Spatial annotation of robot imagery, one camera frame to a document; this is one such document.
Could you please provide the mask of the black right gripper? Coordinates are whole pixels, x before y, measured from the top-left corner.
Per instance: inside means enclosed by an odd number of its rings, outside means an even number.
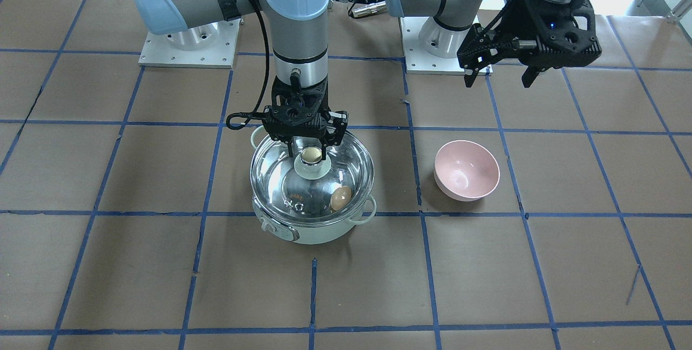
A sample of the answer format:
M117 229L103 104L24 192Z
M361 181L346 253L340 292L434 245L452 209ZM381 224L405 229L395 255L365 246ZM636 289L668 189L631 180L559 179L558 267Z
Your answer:
M329 146L341 145L349 114L329 109L328 78L301 87L300 81L286 84L275 77L271 100L263 111L262 122L272 140L291 146L296 136L314 138L320 143L324 159Z

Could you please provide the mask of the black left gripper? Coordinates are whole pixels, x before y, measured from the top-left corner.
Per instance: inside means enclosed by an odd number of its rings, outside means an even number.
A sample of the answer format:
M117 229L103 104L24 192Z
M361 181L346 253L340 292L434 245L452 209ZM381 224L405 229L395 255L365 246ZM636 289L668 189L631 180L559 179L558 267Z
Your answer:
M472 87L482 69L512 57L527 65L521 77L524 88L547 68L585 67L602 54L595 25L589 0L513 0L503 16L504 35L481 24L470 26L457 50L464 84ZM524 42L529 46L520 48Z

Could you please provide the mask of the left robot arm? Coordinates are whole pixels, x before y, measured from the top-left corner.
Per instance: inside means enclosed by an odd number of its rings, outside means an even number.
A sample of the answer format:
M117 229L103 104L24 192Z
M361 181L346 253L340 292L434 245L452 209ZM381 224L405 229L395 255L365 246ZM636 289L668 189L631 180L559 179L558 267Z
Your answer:
M508 0L487 25L475 22L483 0L385 0L390 16L424 17L418 40L454 58L471 87L485 67L507 58L526 66L530 87L548 69L586 67L602 54L590 0Z

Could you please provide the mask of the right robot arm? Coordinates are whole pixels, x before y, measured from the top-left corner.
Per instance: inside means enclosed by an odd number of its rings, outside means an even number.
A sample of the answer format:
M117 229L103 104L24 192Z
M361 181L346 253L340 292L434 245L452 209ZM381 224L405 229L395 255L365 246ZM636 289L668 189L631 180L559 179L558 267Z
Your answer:
M348 126L346 111L328 103L328 17L331 0L134 0L143 22L157 35L255 15L262 32L266 69L260 91L271 88L271 104L227 117L230 130L262 123L270 138L319 141L321 157L338 146Z

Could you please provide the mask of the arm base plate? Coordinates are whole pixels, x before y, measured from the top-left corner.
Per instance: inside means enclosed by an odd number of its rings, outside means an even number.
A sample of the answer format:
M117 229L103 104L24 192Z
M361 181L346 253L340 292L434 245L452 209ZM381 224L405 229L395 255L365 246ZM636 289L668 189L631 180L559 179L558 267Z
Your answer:
M144 67L232 69L243 19L200 25L146 37L138 63Z
M403 17L400 26L408 73L457 76L468 73L459 65L457 50L469 30L445 29L433 17Z

